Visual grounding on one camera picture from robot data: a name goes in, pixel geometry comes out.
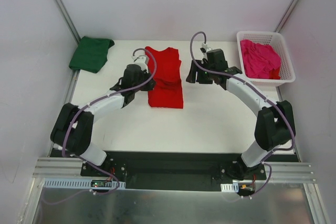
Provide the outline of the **red t shirt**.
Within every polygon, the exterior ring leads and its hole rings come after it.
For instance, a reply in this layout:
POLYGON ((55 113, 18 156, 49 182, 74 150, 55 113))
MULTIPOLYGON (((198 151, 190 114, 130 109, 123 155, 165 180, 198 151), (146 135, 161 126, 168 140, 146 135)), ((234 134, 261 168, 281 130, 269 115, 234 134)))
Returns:
POLYGON ((157 69, 154 75, 156 82, 153 90, 148 92, 148 104, 152 108, 182 109, 184 106, 182 80, 180 75, 181 60, 179 51, 168 47, 157 51, 146 47, 146 55, 152 54, 157 69))

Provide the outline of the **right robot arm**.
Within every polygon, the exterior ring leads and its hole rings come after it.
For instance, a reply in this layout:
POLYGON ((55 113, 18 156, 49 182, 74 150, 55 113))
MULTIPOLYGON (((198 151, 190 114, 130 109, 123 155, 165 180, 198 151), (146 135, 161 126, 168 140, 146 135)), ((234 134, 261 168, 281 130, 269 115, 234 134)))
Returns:
POLYGON ((241 153, 237 161, 226 169, 232 179, 248 179, 273 152, 295 139, 295 122, 288 101, 267 98, 259 88, 244 78, 237 67, 229 67, 221 49, 206 45, 200 48, 202 60, 193 59, 188 83, 215 83, 238 97, 256 116, 255 140, 241 153))

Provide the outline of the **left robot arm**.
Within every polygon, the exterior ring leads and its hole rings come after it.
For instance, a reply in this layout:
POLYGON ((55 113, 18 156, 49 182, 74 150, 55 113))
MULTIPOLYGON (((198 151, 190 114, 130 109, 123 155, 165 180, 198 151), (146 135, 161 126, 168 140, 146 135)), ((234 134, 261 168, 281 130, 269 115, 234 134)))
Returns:
POLYGON ((66 103, 61 108, 50 139, 93 164, 99 176, 111 171, 107 153, 91 142, 93 125, 101 118, 131 103, 138 91, 151 91, 155 86, 153 74, 140 64, 127 65, 123 77, 103 96, 84 105, 66 103))

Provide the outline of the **pink t shirt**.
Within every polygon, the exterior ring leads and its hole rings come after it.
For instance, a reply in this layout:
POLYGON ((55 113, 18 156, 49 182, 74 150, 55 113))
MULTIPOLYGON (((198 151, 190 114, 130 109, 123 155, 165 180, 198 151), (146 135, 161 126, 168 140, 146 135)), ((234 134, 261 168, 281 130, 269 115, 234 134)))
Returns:
POLYGON ((242 40, 240 46, 247 77, 269 79, 269 71, 281 67, 281 58, 272 46, 254 43, 247 39, 242 40))

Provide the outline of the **folded green t shirt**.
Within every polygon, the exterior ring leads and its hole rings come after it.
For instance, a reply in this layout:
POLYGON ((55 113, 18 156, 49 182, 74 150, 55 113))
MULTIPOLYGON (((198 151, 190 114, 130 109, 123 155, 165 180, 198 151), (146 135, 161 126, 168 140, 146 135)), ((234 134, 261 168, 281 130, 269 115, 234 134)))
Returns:
POLYGON ((114 45, 112 39, 82 37, 69 63, 69 68, 98 73, 108 61, 108 51, 114 45))

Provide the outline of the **white plastic laundry basket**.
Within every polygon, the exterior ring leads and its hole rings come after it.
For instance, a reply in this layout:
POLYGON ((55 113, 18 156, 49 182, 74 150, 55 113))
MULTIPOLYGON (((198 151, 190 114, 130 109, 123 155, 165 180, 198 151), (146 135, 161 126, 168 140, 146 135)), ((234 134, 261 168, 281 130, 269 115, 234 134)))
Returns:
POLYGON ((296 76, 284 37, 268 31, 239 31, 236 35, 243 75, 258 86, 278 87, 296 76))

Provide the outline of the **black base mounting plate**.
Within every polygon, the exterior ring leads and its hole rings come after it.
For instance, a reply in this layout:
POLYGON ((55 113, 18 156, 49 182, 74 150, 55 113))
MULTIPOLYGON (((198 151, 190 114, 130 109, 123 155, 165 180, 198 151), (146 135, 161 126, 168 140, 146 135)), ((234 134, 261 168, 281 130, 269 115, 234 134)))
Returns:
POLYGON ((239 154, 108 151, 106 171, 127 189, 220 191, 239 154))

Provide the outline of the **aluminium frame rail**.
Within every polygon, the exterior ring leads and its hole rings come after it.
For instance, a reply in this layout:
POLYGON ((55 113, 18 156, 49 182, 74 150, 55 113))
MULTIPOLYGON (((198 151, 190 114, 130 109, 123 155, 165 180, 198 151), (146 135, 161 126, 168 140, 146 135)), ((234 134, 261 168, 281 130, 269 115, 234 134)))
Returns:
MULTIPOLYGON (((313 167, 302 162, 270 162, 271 182, 316 184, 313 167)), ((45 178, 82 178, 82 161, 77 158, 41 157, 37 160, 33 177, 45 178)))

